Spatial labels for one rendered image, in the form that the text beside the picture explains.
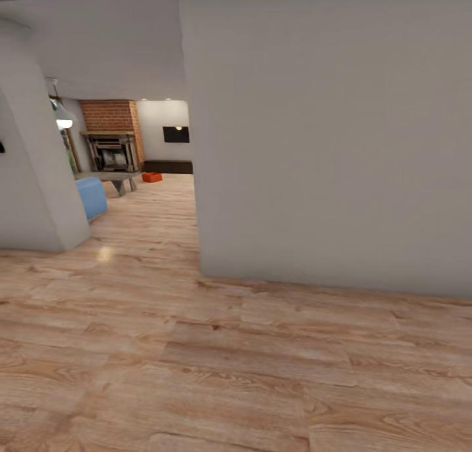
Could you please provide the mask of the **storage box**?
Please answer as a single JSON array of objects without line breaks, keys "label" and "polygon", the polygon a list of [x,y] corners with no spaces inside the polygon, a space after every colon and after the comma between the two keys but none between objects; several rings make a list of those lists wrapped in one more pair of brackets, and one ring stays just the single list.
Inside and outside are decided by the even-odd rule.
[{"label": "storage box", "polygon": [[154,183],[162,181],[162,173],[142,173],[143,181]]}]

